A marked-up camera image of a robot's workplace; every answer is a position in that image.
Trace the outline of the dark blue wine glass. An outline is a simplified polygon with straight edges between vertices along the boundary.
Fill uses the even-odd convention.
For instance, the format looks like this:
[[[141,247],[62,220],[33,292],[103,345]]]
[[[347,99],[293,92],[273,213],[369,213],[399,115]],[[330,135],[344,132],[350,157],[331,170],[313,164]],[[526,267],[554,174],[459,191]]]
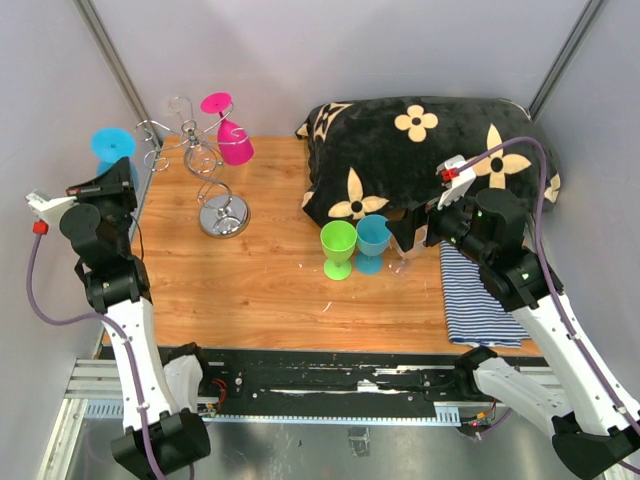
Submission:
[[[133,163],[136,142],[132,135],[126,130],[117,127],[102,128],[91,137],[90,148],[99,160],[96,168],[97,175],[105,173],[118,160],[127,157],[130,163],[133,185],[135,190],[138,190],[138,172]]]

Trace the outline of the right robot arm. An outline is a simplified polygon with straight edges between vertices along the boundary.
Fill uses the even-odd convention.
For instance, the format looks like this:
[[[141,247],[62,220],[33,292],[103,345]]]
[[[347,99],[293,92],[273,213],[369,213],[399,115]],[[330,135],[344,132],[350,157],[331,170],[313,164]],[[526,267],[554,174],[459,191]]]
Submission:
[[[484,288],[528,333],[562,388],[556,394],[477,347],[457,360],[455,392],[500,400],[550,438],[576,477],[594,479],[638,451],[639,402],[594,348],[543,248],[525,246],[527,219],[511,192],[484,189],[447,206],[431,201],[387,227],[402,250],[426,227],[425,245],[446,242],[475,263]]]

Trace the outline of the light blue wine glass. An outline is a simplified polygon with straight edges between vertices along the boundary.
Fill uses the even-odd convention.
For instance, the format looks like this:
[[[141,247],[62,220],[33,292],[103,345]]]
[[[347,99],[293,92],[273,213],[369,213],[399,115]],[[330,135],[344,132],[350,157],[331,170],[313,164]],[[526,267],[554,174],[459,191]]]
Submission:
[[[387,219],[378,214],[368,215],[356,225],[357,248],[355,266],[360,273],[373,275],[383,266],[381,255],[391,240],[391,231],[386,226]]]

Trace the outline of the pink wine glass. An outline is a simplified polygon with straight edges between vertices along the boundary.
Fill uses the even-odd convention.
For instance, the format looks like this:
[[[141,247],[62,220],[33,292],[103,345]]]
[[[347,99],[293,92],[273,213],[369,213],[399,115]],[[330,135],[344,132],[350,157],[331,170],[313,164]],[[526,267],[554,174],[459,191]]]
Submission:
[[[233,110],[232,96],[227,92],[210,94],[201,102],[200,108],[205,114],[220,117],[216,141],[224,162],[230,166],[248,163],[254,155],[254,148],[248,133],[228,119]]]

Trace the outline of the green wine glass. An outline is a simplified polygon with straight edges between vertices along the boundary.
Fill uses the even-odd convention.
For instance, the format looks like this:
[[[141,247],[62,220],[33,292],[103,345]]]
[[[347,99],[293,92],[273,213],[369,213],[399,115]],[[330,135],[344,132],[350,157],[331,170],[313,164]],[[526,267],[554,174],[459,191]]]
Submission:
[[[348,278],[352,272],[351,256],[357,243],[355,227],[344,220],[327,223],[320,232],[325,275],[334,281]]]

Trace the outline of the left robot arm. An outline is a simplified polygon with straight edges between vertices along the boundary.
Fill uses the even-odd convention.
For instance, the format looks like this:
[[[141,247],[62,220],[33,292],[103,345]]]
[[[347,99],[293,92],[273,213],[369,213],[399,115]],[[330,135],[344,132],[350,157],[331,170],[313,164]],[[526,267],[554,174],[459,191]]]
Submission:
[[[72,205],[59,228],[79,257],[87,301],[112,337],[121,384],[124,433],[111,443],[114,460],[138,479],[192,469],[211,452],[197,400],[212,388],[214,371],[194,348],[161,360],[150,281],[129,237],[137,208],[130,160],[66,194]]]

